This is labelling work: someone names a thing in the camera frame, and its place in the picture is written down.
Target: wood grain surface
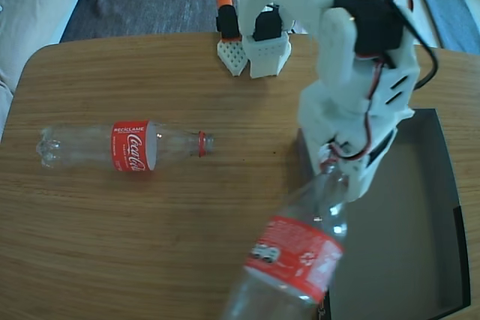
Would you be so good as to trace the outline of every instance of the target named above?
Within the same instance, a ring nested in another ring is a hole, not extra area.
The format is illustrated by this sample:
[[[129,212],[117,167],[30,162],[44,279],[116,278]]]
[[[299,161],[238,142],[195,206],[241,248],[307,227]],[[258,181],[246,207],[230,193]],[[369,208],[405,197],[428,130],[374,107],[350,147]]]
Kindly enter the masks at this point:
[[[0,319],[218,318],[255,237],[300,183],[296,110],[317,51],[294,36],[279,77],[232,78],[217,41],[87,40],[31,58],[0,145]],[[473,303],[451,319],[480,319],[480,58],[438,54],[439,75],[412,105],[438,109],[464,209]],[[145,118],[213,133],[216,152],[148,175],[48,171],[35,153],[50,124]]]

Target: black wire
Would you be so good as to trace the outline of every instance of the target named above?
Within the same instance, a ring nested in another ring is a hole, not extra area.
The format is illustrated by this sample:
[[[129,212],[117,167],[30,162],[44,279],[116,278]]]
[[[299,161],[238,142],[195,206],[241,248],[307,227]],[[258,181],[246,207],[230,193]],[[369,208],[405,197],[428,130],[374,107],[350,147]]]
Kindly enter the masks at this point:
[[[425,86],[428,82],[430,82],[433,77],[437,74],[438,68],[439,68],[439,63],[438,59],[434,53],[434,51],[427,45],[427,42],[422,38],[422,36],[419,34],[417,29],[415,29],[415,26],[412,25],[412,23],[407,19],[407,17],[402,13],[402,10],[395,4],[394,0],[385,0],[385,2],[390,6],[390,8],[395,12],[395,14],[401,19],[401,21],[404,23],[405,28],[412,33],[413,37],[416,38],[416,40],[419,41],[423,49],[425,49],[425,52],[430,56],[431,61],[432,61],[432,68],[430,72],[427,74],[425,78],[422,80],[418,81],[415,84],[415,90],[422,88]]]

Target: white plastic part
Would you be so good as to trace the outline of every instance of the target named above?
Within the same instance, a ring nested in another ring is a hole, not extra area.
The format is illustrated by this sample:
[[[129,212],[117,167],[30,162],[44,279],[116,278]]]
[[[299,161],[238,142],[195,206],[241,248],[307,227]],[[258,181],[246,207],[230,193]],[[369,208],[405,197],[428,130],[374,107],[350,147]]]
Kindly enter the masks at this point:
[[[233,76],[239,76],[247,66],[248,58],[240,40],[228,42],[220,40],[217,44],[217,54]]]
[[[278,75],[292,52],[286,31],[276,39],[255,41],[252,37],[243,37],[243,49],[250,60],[250,77]]]

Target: red bottle label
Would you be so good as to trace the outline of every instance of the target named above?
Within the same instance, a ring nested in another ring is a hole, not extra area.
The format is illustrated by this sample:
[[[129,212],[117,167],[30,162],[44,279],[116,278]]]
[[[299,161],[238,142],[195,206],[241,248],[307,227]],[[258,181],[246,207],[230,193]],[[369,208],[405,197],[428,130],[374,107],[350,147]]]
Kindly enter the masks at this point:
[[[112,161],[120,172],[150,170],[147,163],[146,134],[149,121],[118,121],[111,136]]]
[[[245,266],[321,301],[342,253],[334,239],[313,226],[273,217]]]

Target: plastic bottle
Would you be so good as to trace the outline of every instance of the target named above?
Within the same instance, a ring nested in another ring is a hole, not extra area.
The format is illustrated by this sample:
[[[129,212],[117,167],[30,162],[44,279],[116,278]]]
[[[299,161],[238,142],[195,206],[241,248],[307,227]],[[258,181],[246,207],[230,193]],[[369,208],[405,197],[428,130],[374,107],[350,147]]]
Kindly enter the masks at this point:
[[[346,176],[335,164],[323,171],[270,219],[221,320],[312,319],[347,235]]]
[[[41,131],[37,145],[47,168],[105,166],[119,171],[153,170],[192,155],[212,152],[213,138],[200,131],[171,130],[152,121],[120,121],[90,127],[59,125]]]

